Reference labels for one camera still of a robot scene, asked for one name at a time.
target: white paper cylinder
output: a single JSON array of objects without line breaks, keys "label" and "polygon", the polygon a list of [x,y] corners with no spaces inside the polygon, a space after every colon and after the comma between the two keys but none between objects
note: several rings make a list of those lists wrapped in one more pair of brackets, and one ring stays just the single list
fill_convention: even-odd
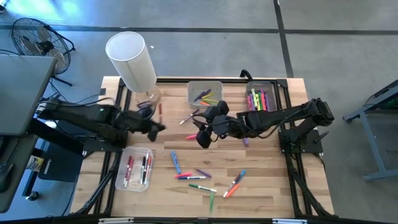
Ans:
[{"label": "white paper cylinder", "polygon": [[108,40],[105,51],[129,90],[142,93],[155,88],[155,69],[141,35],[118,33]]}]

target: wooden tabletop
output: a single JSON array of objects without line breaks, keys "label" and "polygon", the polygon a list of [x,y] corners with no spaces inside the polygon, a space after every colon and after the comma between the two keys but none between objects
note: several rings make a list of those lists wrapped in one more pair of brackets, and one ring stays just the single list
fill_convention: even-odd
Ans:
[{"label": "wooden tabletop", "polygon": [[[308,101],[304,81],[288,78],[292,106]],[[106,96],[116,98],[119,77],[104,77],[102,88]],[[227,218],[291,218],[294,216],[289,180],[284,156],[280,153],[277,133],[268,139],[250,139],[249,147],[242,140],[226,138],[202,149],[196,141],[185,137],[198,130],[192,122],[179,122],[192,112],[186,102],[186,83],[160,83],[162,93],[163,123],[167,129],[159,133],[156,142],[149,142],[146,135],[130,134],[128,146],[146,147],[155,156],[150,186],[144,192],[116,190],[112,216],[114,217],[227,217]],[[245,84],[223,84],[224,100],[229,115],[236,116],[246,109]],[[130,109],[136,109],[134,97]],[[156,113],[154,120],[159,119]],[[175,150],[183,172],[199,168],[213,178],[206,180],[178,181],[170,152]],[[85,159],[73,198],[71,212],[77,211],[98,186],[104,153],[93,153]],[[325,171],[319,158],[303,154],[307,184],[317,200],[333,213]],[[246,169],[240,187],[232,197],[223,198],[233,179]],[[209,212],[209,193],[188,186],[199,184],[216,189],[213,213]],[[106,204],[108,187],[104,191]],[[302,193],[298,190],[300,208],[304,211]]]}]

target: gray floor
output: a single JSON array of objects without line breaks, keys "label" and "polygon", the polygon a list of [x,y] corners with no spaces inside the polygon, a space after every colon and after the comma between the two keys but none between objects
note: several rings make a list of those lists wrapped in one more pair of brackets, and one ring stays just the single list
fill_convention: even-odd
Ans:
[{"label": "gray floor", "polygon": [[[29,16],[71,26],[277,28],[271,0],[107,0],[101,1],[101,6],[94,0],[24,1],[25,6],[11,0],[9,13],[0,16],[0,24]],[[48,7],[36,7],[35,2]],[[286,29],[398,29],[396,1],[280,0],[280,6]],[[74,41],[77,51],[72,53],[70,68],[60,77],[75,86],[55,83],[57,88],[69,101],[98,93],[104,75],[117,75],[104,52],[106,41],[115,33],[62,34]],[[235,77],[246,68],[255,77],[286,77],[278,34],[141,34],[147,45],[153,46],[149,52],[158,75]],[[8,30],[0,30],[0,40],[0,48],[15,50]],[[398,223],[398,177],[365,182],[362,176],[377,171],[377,167],[362,125],[358,121],[345,124],[340,119],[397,79],[398,36],[288,35],[287,44],[294,76],[304,78],[308,96],[327,101],[336,117],[323,140],[335,213]],[[73,185],[38,180],[34,189],[43,198],[35,202],[20,196],[22,188],[23,184],[0,220],[60,215]]]}]

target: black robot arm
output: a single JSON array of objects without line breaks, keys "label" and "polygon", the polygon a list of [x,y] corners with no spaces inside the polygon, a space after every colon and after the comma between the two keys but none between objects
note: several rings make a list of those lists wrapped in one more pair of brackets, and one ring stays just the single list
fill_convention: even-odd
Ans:
[{"label": "black robot arm", "polygon": [[[289,129],[289,142],[297,142],[313,128],[317,126],[328,126],[334,120],[329,106],[321,99],[312,99],[302,105],[294,106],[284,110],[268,111],[245,111],[236,114],[236,118],[227,116],[229,108],[225,101],[220,101],[217,106],[206,109],[201,116],[206,118],[207,123],[195,119],[195,124],[200,131],[197,141],[203,148],[208,148],[211,143],[211,134],[214,132],[219,138],[227,136],[233,138],[268,138],[280,125],[291,121],[305,119],[300,125]],[[267,136],[260,134],[275,126]]]},{"label": "black robot arm", "polygon": [[113,105],[77,105],[56,98],[41,101],[36,109],[39,118],[67,121],[96,133],[111,144],[120,142],[126,131],[139,131],[148,134],[151,141],[156,140],[157,133],[165,126],[151,120],[150,116],[143,117],[140,112],[121,111],[120,107]]}]

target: clear plastic container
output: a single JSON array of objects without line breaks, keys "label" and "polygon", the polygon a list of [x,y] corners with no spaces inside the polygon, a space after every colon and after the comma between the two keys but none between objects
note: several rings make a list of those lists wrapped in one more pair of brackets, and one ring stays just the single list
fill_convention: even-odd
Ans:
[{"label": "clear plastic container", "polygon": [[[146,168],[146,181],[143,181],[141,184],[141,176],[142,176],[142,160],[143,158],[149,155],[148,160],[146,159],[146,164],[149,163],[149,169]],[[126,175],[127,175],[127,164],[129,162],[130,156],[134,159],[132,163],[132,168],[129,176],[129,180],[126,183]],[[131,190],[136,192],[143,192],[148,189],[150,182],[150,175],[152,173],[152,166],[155,162],[154,155],[150,149],[139,148],[139,147],[127,147],[123,150],[123,155],[120,160],[120,166],[118,171],[118,176],[116,177],[115,187],[118,190]]]},{"label": "clear plastic container", "polygon": [[277,110],[276,107],[276,100],[275,100],[275,94],[274,94],[274,87],[272,83],[267,82],[267,81],[255,81],[255,82],[248,82],[246,85],[246,102],[248,104],[248,109],[253,110],[253,108],[249,108],[249,102],[248,99],[251,99],[251,104],[252,104],[252,91],[255,92],[255,94],[261,93],[261,90],[265,93],[264,95],[264,101],[266,103],[266,111],[275,111]]},{"label": "clear plastic container", "polygon": [[209,97],[211,100],[223,100],[223,84],[220,81],[190,81],[187,84],[187,101],[190,108],[207,108],[207,105],[200,104],[201,100],[194,101],[203,91],[211,90],[214,93]]}]

